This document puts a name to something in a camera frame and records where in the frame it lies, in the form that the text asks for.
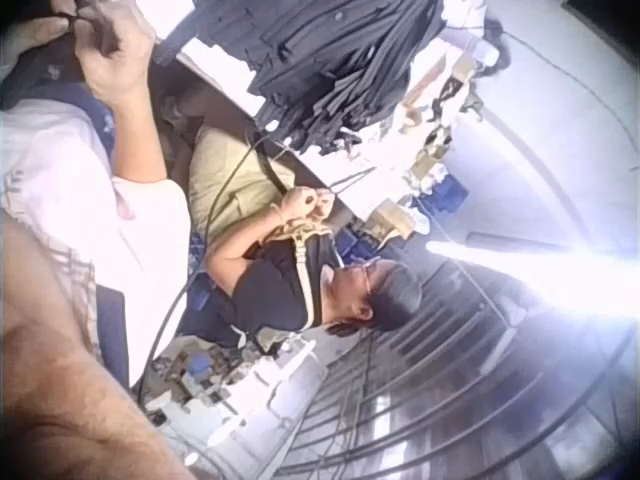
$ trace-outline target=white fabric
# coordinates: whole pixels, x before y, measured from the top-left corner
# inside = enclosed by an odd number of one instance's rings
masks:
[[[74,106],[23,100],[0,118],[3,208],[90,263],[97,284],[123,293],[135,383],[187,279],[184,193],[170,180],[136,184],[112,178],[93,125]],[[8,178],[18,178],[19,185],[8,188]],[[185,302],[173,313],[158,351],[175,333]]]

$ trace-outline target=person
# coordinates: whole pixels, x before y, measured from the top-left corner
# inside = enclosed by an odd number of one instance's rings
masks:
[[[278,158],[270,162],[274,182],[260,160],[266,149],[261,153],[256,145],[267,140],[243,139],[238,128],[225,131],[217,112],[203,108],[207,94],[197,87],[163,107],[173,124],[204,118],[190,164],[188,198],[194,228],[209,246],[205,269],[216,285],[204,305],[187,308],[179,332],[236,347],[265,328],[301,332],[322,327],[347,336],[405,325],[421,301],[417,276],[392,260],[345,267],[332,235],[306,241],[313,297],[307,306],[293,242],[264,240],[291,222],[326,221],[335,196],[326,189],[295,186],[294,172]],[[272,156],[284,153],[276,148]],[[288,188],[284,194],[282,186]]]
[[[167,180],[147,87],[154,32],[133,1],[95,8],[118,50],[100,53],[96,11],[80,10],[75,54],[113,112],[111,157],[77,106],[28,99],[0,117],[2,471],[189,479],[125,390],[187,275],[186,199]]]

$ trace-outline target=hanging black cloth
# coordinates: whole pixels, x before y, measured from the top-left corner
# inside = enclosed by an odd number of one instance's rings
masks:
[[[323,153],[356,141],[404,97],[410,64],[442,29],[443,0],[196,0],[156,52],[166,63],[193,36],[256,72],[256,116],[276,141]]]

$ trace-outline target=woman's hair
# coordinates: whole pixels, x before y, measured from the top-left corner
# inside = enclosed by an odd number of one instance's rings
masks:
[[[388,332],[396,330],[411,320],[422,301],[422,287],[415,273],[402,263],[396,262],[373,289],[369,296],[373,317],[367,326],[374,330]],[[327,329],[327,333],[338,337],[348,337],[357,333],[356,323],[341,323]]]

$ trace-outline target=black wire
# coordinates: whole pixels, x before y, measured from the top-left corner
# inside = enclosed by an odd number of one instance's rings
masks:
[[[205,227],[204,255],[202,256],[202,258],[198,262],[198,265],[194,269],[193,273],[187,279],[187,281],[184,284],[184,286],[180,289],[180,292],[178,292],[178,295],[176,295],[176,298],[174,298],[173,302],[171,303],[171,306],[169,307],[169,310],[167,310],[167,313],[164,316],[164,319],[162,320],[162,323],[160,324],[160,329],[158,330],[158,333],[156,334],[156,338],[153,340],[153,344],[151,346],[151,350],[149,351],[149,355],[147,356],[147,360],[145,361],[145,364],[144,364],[144,369],[142,370],[142,377],[140,377],[140,385],[138,386],[137,401],[138,401],[138,406],[140,408],[142,408],[143,410],[144,410],[144,405],[143,405],[144,389],[145,389],[146,383],[147,383],[147,373],[149,371],[149,367],[151,366],[151,362],[153,361],[153,358],[155,356],[156,349],[158,348],[158,344],[160,343],[160,339],[162,338],[162,334],[166,330],[167,324],[169,323],[169,320],[171,319],[171,315],[173,315],[173,311],[176,309],[176,307],[178,305],[178,302],[180,302],[180,300],[182,299],[182,296],[187,292],[187,290],[189,290],[189,287],[191,287],[191,285],[193,284],[194,280],[196,279],[196,277],[200,273],[199,272],[200,267],[202,267],[202,265],[204,264],[205,259],[207,257],[207,247],[209,246],[209,230],[211,229],[211,225],[212,225],[213,220],[214,220],[213,212],[214,212],[216,206],[218,205],[218,202],[220,201],[220,198],[222,198],[222,194],[224,193],[224,191],[229,186],[229,183],[231,183],[231,180],[233,180],[233,177],[236,176],[236,174],[238,173],[238,170],[240,170],[240,167],[244,164],[244,162],[247,160],[247,158],[249,158],[249,155],[251,154],[251,152],[254,151],[260,144],[262,144],[262,142],[267,140],[267,138],[269,138],[269,136],[268,135],[264,135],[262,138],[260,138],[260,140],[258,140],[256,143],[252,144],[249,147],[249,149],[247,150],[247,153],[244,154],[244,156],[240,159],[240,161],[235,166],[235,168],[233,169],[233,171],[231,172],[229,177],[227,177],[227,179],[225,180],[224,184],[220,188],[220,191],[218,191],[218,194],[216,195],[216,198],[211,203],[211,208],[209,209],[209,215],[207,216],[207,223],[206,223],[206,227]]]
[[[446,27],[449,30],[466,30],[466,31],[477,31],[477,30],[497,30],[497,28],[491,28],[490,26],[478,26],[478,27]],[[518,37],[517,35],[514,35],[511,32],[507,32],[506,30],[502,31],[503,35],[506,35],[507,37],[515,40],[518,44],[522,45],[523,47],[525,47],[527,50],[529,50],[531,53],[533,53],[534,55],[536,55],[540,60],[544,61],[547,65],[549,65],[550,67],[554,68],[555,70],[559,71],[560,73],[564,74],[565,76],[567,76],[568,78],[570,78],[571,80],[573,80],[575,83],[577,83],[578,85],[580,85],[589,95],[591,95],[600,105],[602,105],[610,114],[611,116],[616,120],[616,122],[618,123],[618,125],[620,125],[620,128],[622,128],[622,130],[624,130],[625,134],[627,135],[627,138],[629,139],[629,142],[631,143],[631,146],[633,147],[633,149],[637,152],[638,150],[638,145],[633,137],[633,134],[631,133],[631,131],[627,128],[627,126],[624,124],[624,122],[622,121],[622,119],[620,118],[620,116],[615,112],[615,110],[613,110],[613,108],[611,108],[589,85],[587,85],[586,83],[584,83],[582,80],[580,80],[578,77],[576,77],[574,74],[572,74],[571,72],[565,70],[564,68],[562,68],[560,65],[558,65],[557,63],[549,60],[547,57],[545,57],[542,53],[540,53],[539,50],[537,50],[535,47],[533,47],[530,43],[528,43],[527,41],[521,39],[520,37]]]

